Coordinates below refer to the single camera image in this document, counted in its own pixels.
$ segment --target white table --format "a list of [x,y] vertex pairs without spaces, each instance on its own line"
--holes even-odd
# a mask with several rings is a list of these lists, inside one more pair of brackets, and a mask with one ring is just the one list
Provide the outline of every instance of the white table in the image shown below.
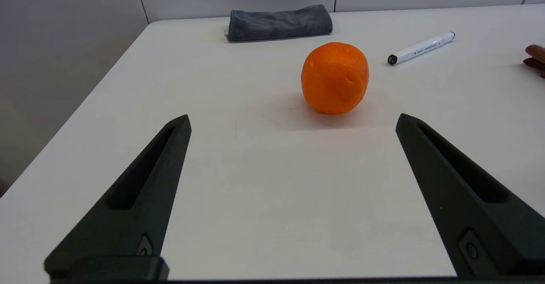
[[[395,134],[423,119],[545,214],[545,6],[336,13],[333,34],[228,43],[228,18],[155,22],[0,199],[0,274],[43,260],[161,127],[193,128],[162,251],[170,278],[454,275]],[[391,67],[444,32],[455,42]],[[319,115],[306,55],[330,41],[370,64],[362,103]]]

